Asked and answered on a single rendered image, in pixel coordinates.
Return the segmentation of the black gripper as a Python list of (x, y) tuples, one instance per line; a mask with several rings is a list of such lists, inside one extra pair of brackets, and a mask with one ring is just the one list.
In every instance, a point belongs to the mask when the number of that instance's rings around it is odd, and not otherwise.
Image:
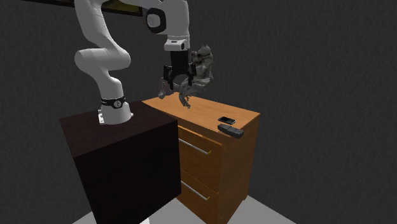
[(188, 85), (192, 86), (196, 76), (196, 66), (193, 62), (189, 63), (189, 51), (171, 51), (171, 66), (164, 66), (164, 80), (169, 84), (169, 88), (174, 90), (174, 78), (180, 74), (188, 76)]

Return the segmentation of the dark framed wall picture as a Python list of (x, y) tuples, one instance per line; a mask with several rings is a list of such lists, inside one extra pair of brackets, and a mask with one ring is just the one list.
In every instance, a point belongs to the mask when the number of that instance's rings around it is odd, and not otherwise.
[[(74, 0), (22, 0), (35, 3), (51, 4), (57, 6), (67, 6), (74, 8)], [(131, 15), (142, 17), (143, 9), (140, 6), (129, 5), (120, 0), (108, 0), (101, 6), (101, 10), (110, 13), (117, 13), (123, 15)]]

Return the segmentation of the dark grey remote control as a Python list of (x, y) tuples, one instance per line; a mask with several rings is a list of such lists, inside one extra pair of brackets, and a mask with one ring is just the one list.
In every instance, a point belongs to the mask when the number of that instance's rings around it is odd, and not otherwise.
[(236, 128), (234, 128), (230, 125), (226, 125), (226, 124), (219, 124), (218, 130), (221, 131), (222, 133), (232, 136), (236, 139), (240, 139), (244, 135), (243, 130), (236, 129)]

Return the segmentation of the dark robot stand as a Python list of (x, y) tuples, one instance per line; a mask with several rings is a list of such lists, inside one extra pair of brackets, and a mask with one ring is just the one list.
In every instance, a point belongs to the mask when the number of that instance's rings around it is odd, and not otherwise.
[(178, 121), (141, 101), (102, 125), (91, 111), (60, 119), (96, 224), (141, 224), (181, 193)]

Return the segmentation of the wooden chest of drawers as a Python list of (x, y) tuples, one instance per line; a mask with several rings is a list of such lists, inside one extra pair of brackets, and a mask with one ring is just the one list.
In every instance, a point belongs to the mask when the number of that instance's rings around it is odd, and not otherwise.
[[(227, 224), (246, 199), (260, 121), (258, 112), (199, 97), (191, 97), (190, 109), (177, 93), (145, 104), (178, 121), (181, 194), (177, 199), (205, 224)], [(218, 118), (236, 120), (244, 131), (240, 139), (218, 130)]]

